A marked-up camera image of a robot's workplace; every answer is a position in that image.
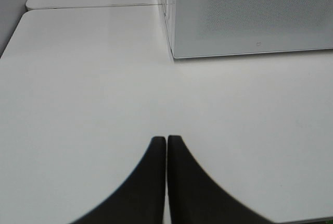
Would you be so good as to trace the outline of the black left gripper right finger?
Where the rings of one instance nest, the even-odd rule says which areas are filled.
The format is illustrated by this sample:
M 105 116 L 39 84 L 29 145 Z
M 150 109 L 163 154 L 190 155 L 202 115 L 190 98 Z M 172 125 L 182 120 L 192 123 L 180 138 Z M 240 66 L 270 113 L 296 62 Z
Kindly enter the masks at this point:
M 168 137 L 168 196 L 172 223 L 265 223 L 207 175 L 178 135 Z

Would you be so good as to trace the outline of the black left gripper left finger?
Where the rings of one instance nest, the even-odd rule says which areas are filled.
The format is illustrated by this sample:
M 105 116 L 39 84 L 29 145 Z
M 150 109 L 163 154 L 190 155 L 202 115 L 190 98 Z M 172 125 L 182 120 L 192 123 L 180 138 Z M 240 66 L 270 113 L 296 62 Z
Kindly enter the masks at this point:
M 166 139 L 155 136 L 117 190 L 74 223 L 163 223 L 165 170 Z

